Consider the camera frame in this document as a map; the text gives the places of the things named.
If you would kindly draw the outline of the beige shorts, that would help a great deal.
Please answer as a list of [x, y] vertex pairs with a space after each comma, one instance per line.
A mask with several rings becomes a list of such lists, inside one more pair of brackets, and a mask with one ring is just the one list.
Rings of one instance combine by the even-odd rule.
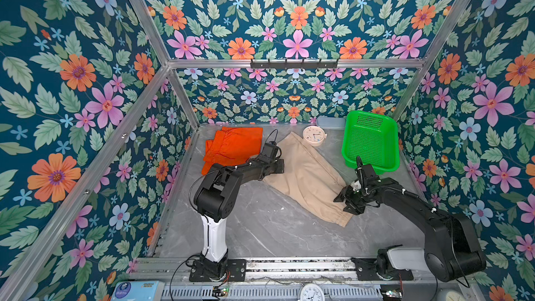
[[346, 182], [337, 170], [298, 134], [291, 132], [278, 146], [284, 172], [266, 176], [263, 182], [295, 200], [317, 218], [345, 227], [352, 215], [335, 198]]

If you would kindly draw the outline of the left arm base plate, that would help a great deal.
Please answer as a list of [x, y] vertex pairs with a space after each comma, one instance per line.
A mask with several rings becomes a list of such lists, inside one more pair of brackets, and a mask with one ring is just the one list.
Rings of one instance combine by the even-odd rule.
[[217, 268], [215, 272], [209, 270], [207, 265], [199, 259], [195, 260], [189, 274], [190, 282], [214, 282], [224, 281], [243, 282], [247, 271], [247, 261], [245, 259], [229, 259], [223, 266]]

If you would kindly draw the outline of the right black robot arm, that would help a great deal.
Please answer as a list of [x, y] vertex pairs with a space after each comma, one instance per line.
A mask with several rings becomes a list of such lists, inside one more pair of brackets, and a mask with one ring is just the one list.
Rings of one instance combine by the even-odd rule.
[[487, 267], [475, 226], [463, 214], [452, 214], [425, 202], [393, 178], [382, 178], [370, 164], [357, 160], [356, 179], [345, 186], [334, 202], [344, 211], [361, 215], [367, 207], [394, 209], [424, 234], [422, 248], [394, 245], [379, 249], [375, 271], [387, 279], [400, 270], [420, 270], [449, 282]]

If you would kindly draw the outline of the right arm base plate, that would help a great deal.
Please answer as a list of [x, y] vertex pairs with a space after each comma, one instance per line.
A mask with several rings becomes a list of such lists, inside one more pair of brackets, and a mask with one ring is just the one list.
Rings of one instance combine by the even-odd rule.
[[380, 274], [377, 270], [376, 259], [351, 257], [350, 260], [355, 265], [359, 281], [413, 281], [415, 279], [410, 270], [394, 270]]

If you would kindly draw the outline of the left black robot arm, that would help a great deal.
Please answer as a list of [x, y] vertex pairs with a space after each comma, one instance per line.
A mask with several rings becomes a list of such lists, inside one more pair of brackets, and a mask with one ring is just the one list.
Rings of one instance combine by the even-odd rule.
[[203, 249], [194, 260], [189, 281], [244, 281], [247, 261], [230, 259], [227, 246], [227, 218], [233, 211], [241, 185], [262, 181], [266, 176], [284, 173], [281, 148], [274, 141], [246, 163], [224, 167], [215, 164], [206, 174], [193, 197], [192, 207], [203, 222]]

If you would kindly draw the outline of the orange shorts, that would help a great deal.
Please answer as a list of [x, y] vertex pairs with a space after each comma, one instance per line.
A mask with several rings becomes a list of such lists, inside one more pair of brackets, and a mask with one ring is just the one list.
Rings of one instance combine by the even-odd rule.
[[262, 128], [223, 127], [205, 143], [205, 164], [201, 174], [207, 175], [215, 164], [228, 167], [246, 163], [250, 157], [260, 153], [262, 142]]

